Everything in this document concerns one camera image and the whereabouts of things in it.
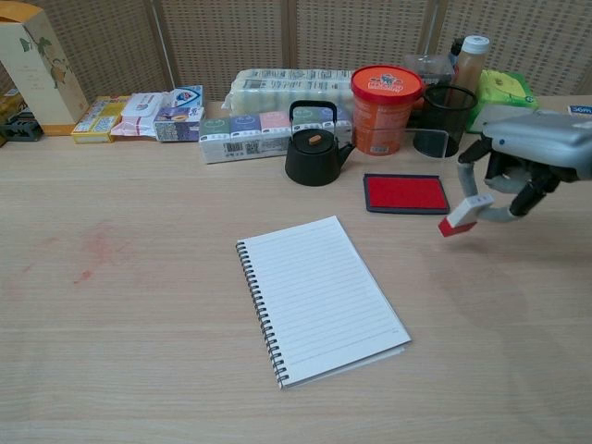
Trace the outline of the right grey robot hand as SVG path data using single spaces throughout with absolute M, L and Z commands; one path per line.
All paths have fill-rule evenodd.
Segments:
M 512 194 L 510 204 L 495 207 L 493 197 L 478 190 L 475 163 L 484 157 L 484 182 Z M 553 112 L 494 121 L 458 156 L 457 171 L 464 200 L 446 217 L 451 227 L 518 220 L 560 183 L 591 179 L 591 122 Z

